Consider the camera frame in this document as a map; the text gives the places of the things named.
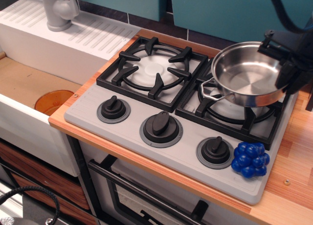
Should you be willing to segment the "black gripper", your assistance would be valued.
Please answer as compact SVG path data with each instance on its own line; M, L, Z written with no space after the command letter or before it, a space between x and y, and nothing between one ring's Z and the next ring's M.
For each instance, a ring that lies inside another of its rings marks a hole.
M275 86L286 94L295 94L313 80L313 23L306 27L304 33L267 30L258 48L258 52L280 61Z

